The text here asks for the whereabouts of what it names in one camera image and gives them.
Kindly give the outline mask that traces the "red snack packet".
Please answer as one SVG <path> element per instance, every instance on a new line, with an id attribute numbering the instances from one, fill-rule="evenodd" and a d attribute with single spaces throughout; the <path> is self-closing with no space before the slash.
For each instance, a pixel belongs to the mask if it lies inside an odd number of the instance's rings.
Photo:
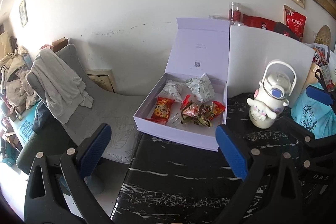
<path id="1" fill-rule="evenodd" d="M 153 114 L 151 115 L 151 121 L 165 125 L 170 118 L 171 108 L 174 102 L 174 99 L 158 97 Z"/>

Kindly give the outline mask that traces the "cream cartoon water bottle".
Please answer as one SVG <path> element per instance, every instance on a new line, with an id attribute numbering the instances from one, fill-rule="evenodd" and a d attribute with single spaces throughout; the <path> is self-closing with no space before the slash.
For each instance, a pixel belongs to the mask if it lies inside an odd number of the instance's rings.
<path id="1" fill-rule="evenodd" d="M 294 75 L 291 81 L 284 72 L 272 72 L 268 70 L 273 65 L 282 65 Z M 266 66 L 259 88 L 256 89 L 253 98 L 247 99 L 249 117 L 258 128 L 267 129 L 274 124 L 277 117 L 289 106 L 288 97 L 291 96 L 297 83 L 297 75 L 293 67 L 281 60 L 272 60 Z"/>

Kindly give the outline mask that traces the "gray lounge chair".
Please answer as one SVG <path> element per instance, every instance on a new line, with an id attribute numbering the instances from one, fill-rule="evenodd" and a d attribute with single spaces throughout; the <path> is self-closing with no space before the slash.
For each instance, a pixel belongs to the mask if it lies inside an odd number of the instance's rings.
<path id="1" fill-rule="evenodd" d="M 69 137 L 80 144 L 85 138 L 92 136 L 100 124 L 106 123 L 112 129 L 112 137 L 102 156 L 129 164 L 139 138 L 133 116 L 144 97 L 125 96 L 99 87 L 86 74 L 73 44 L 54 53 L 84 80 L 87 93 L 94 98 L 91 109 L 79 106 L 69 122 L 62 124 Z"/>

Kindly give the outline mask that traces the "gray sweatshirt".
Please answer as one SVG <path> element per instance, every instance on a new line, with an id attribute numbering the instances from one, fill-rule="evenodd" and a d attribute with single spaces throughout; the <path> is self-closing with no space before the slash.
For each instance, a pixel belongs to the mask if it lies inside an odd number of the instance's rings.
<path id="1" fill-rule="evenodd" d="M 39 52 L 26 77 L 51 114 L 66 124 L 79 106 L 91 109 L 94 98 L 84 80 L 50 49 Z"/>

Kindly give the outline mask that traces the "red goji berry bag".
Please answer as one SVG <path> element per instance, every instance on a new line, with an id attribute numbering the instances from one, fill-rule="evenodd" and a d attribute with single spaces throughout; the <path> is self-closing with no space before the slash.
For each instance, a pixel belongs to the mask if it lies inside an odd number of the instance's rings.
<path id="1" fill-rule="evenodd" d="M 306 16 L 295 11 L 287 5 L 284 5 L 284 22 L 285 25 L 298 37 L 299 41 L 303 40 L 303 33 L 306 23 Z"/>

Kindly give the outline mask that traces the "white board panel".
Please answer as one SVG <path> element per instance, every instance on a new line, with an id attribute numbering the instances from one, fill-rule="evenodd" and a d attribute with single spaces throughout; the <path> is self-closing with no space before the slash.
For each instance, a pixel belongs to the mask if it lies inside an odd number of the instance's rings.
<path id="1" fill-rule="evenodd" d="M 289 64 L 297 82 L 289 106 L 299 97 L 313 61 L 314 49 L 276 32 L 247 26 L 230 26 L 228 63 L 228 98 L 254 93 L 259 87 L 266 66 L 273 60 Z"/>

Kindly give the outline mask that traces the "brown snack packet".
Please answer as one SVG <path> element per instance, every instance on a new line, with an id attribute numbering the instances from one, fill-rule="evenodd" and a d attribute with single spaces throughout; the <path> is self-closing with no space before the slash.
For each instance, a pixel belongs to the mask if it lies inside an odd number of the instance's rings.
<path id="1" fill-rule="evenodd" d="M 193 123 L 199 126 L 211 127 L 212 123 L 208 118 L 209 114 L 210 106 L 190 102 L 181 111 L 181 124 Z"/>

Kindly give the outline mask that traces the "pile of clothes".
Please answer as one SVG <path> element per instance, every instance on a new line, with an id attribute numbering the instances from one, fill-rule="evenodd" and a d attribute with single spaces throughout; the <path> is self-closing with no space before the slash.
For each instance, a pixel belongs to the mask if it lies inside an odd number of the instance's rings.
<path id="1" fill-rule="evenodd" d="M 1 98 L 18 120 L 40 100 L 26 79 L 32 65 L 28 51 L 22 46 L 1 59 Z"/>

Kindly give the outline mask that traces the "cardboard box behind chair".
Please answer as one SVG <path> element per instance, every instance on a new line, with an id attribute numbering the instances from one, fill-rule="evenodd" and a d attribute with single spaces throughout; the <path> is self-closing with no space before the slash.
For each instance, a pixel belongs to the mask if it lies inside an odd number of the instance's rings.
<path id="1" fill-rule="evenodd" d="M 68 39 L 65 37 L 58 39 L 51 44 L 51 49 L 53 52 L 58 52 L 68 45 Z"/>

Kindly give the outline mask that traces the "white bread-print packet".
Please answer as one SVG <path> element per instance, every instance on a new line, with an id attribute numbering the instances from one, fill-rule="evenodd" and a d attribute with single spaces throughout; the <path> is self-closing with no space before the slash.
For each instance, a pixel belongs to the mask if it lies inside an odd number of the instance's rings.
<path id="1" fill-rule="evenodd" d="M 186 84 L 183 82 L 167 80 L 165 86 L 159 93 L 159 97 L 172 99 L 175 102 L 182 103 L 182 91 L 186 87 Z"/>

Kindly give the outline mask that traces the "clear jar red label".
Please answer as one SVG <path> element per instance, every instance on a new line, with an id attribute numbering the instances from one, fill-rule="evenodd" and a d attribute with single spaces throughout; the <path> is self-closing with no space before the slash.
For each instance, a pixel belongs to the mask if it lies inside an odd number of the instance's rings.
<path id="1" fill-rule="evenodd" d="M 240 22 L 242 18 L 241 5 L 237 2 L 230 2 L 228 19 L 232 22 Z"/>

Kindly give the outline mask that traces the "green bread-print packet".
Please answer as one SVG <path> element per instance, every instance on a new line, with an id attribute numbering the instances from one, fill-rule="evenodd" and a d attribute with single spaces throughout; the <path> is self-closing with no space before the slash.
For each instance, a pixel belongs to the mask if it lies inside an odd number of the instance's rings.
<path id="1" fill-rule="evenodd" d="M 215 98 L 213 85 L 206 73 L 201 77 L 191 77 L 185 80 L 186 86 L 200 103 L 206 103 Z"/>

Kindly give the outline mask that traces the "lavender gift box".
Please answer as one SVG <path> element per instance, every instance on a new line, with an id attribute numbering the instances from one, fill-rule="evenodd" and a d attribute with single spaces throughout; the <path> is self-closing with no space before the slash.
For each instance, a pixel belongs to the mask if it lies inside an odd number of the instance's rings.
<path id="1" fill-rule="evenodd" d="M 165 73 L 135 112 L 139 131 L 216 151 L 226 122 L 230 23 L 179 18 Z"/>

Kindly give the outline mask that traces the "wall vent panel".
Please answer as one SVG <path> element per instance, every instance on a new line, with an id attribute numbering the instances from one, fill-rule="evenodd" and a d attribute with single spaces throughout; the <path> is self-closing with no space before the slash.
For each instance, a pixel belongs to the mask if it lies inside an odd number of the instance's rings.
<path id="1" fill-rule="evenodd" d="M 91 69 L 85 70 L 85 72 L 99 87 L 114 93 L 117 91 L 116 82 L 111 69 Z"/>

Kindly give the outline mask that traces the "framed wall picture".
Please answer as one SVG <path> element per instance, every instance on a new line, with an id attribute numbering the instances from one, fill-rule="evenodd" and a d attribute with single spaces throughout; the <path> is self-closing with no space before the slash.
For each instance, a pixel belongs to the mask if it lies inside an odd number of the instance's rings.
<path id="1" fill-rule="evenodd" d="M 26 10 L 26 0 L 22 0 L 19 5 L 19 16 L 21 20 L 21 25 L 24 27 L 28 22 L 27 10 Z"/>

